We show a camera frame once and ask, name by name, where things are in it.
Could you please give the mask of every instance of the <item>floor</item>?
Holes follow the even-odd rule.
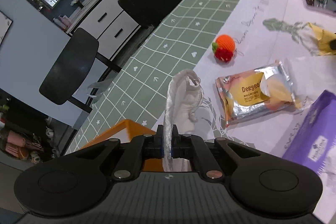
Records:
[[[16,221],[18,221],[21,216],[22,214],[0,208],[0,223],[1,224],[16,223]]]
[[[145,41],[149,34],[154,30],[154,27],[141,27],[134,36],[126,43],[126,45],[121,49],[113,61],[120,67],[123,67],[127,60],[135,53],[135,51],[140,47],[140,45]],[[97,98],[94,98],[91,103],[91,107],[96,103],[100,96],[112,83],[113,79],[117,76],[117,73],[112,71],[110,72],[104,80],[103,87],[98,89],[96,93]],[[74,136],[74,131],[80,129],[85,119],[88,117],[87,112],[82,112],[79,118],[77,119],[73,127],[68,126],[65,123],[52,119],[50,123],[50,128],[54,130],[54,143],[58,148],[58,151],[62,152],[65,150],[66,146],[70,143],[69,139],[72,140]]]

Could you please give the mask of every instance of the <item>door handle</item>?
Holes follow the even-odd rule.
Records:
[[[120,34],[121,34],[121,32],[123,31],[123,29],[121,28],[116,34],[115,34],[115,38],[117,38]]]
[[[106,17],[107,16],[107,13],[104,13],[101,17],[100,17],[100,19],[98,19],[98,22],[101,22],[103,19],[104,19],[104,17]]]

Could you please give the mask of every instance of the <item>green checkered tablecloth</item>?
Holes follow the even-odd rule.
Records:
[[[172,77],[195,67],[238,1],[183,0],[127,61],[67,153],[124,119],[152,128],[165,109]]]

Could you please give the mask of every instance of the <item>drawer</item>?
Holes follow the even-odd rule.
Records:
[[[98,52],[110,59],[137,26],[138,23],[122,12],[98,39]]]
[[[83,20],[79,27],[98,38],[122,12],[118,0],[102,0]]]

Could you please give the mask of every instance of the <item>green leaf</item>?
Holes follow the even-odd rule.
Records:
[[[214,135],[215,138],[218,138],[218,137],[221,136],[221,133],[218,129],[216,129],[216,130],[213,131],[213,135]]]
[[[210,120],[208,120],[208,119],[206,119],[206,118],[201,118],[201,119],[206,120],[206,121],[209,123],[209,125],[211,126],[211,122],[210,122]]]
[[[277,20],[276,18],[265,19],[262,24],[269,30],[269,31],[280,31],[283,22]]]
[[[294,23],[294,26],[297,27],[297,26],[299,26],[299,25],[301,25],[301,24],[302,24],[302,22],[295,22],[295,23]]]
[[[247,146],[249,146],[249,147],[255,148],[254,143],[246,143],[246,144],[247,144]]]
[[[296,42],[296,43],[298,43],[298,44],[300,43],[297,34],[295,34],[295,33],[292,34],[292,39],[293,39],[294,42]]]
[[[218,49],[218,44],[216,42],[212,42],[212,52],[216,53],[216,50]]]
[[[211,128],[212,130],[217,129],[216,121],[214,119],[212,120]]]
[[[242,143],[242,141],[236,137],[232,137],[233,138],[233,141],[236,142],[236,143]]]

